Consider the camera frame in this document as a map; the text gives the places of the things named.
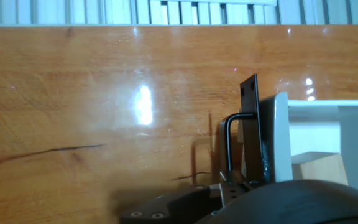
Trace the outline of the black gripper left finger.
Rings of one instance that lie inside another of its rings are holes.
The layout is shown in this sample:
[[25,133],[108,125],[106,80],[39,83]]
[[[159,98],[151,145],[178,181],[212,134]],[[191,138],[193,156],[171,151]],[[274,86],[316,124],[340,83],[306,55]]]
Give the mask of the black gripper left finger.
[[130,208],[121,213],[123,224],[207,223],[222,208],[247,192],[247,180],[239,171],[221,172],[222,181],[192,185]]

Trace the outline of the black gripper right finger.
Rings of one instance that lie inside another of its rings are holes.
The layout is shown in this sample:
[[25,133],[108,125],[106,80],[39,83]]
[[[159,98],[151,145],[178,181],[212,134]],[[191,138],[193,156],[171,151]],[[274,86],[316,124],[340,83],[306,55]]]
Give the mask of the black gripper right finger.
[[269,180],[250,180],[249,184],[253,187],[253,188],[258,188],[261,186],[265,186],[267,184],[269,184],[270,181]]

